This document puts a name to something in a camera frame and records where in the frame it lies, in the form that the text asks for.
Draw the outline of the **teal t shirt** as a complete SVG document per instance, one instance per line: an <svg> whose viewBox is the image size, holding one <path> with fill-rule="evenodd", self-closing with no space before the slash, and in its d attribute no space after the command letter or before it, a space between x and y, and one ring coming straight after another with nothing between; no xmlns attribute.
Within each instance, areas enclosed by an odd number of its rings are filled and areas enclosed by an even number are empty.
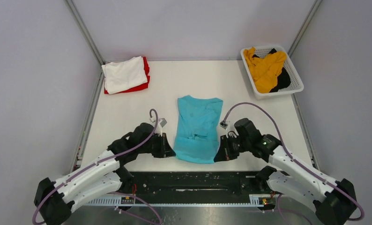
<svg viewBox="0 0 372 225"><path fill-rule="evenodd" d="M223 101L190 95L177 99L178 126L173 150L176 158L195 164L212 164L219 149L217 126Z"/></svg>

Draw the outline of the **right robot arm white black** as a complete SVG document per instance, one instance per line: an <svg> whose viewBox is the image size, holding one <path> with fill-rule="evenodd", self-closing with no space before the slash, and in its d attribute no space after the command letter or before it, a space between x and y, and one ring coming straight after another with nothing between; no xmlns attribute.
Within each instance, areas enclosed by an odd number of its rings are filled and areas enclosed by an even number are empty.
<svg viewBox="0 0 372 225"><path fill-rule="evenodd" d="M343 225L357 209L354 185L347 179L330 177L302 162L273 135L263 135L247 118L235 123L235 131L220 136L215 162L236 159L250 152L269 165L257 175L256 187L285 194L311 209L325 225Z"/></svg>

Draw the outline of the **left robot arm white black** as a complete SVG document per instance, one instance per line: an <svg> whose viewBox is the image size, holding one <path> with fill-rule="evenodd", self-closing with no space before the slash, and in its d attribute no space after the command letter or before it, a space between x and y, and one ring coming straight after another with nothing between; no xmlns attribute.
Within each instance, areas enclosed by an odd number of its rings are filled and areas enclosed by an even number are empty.
<svg viewBox="0 0 372 225"><path fill-rule="evenodd" d="M60 225L73 212L89 201L109 192L126 193L133 186L133 176L125 164L137 159L140 154L151 154L155 158L168 158L176 153L168 143L166 133L156 133L156 127L142 123L120 139L113 141L87 166L54 181L49 178L38 184L34 205L36 210L32 223Z"/></svg>

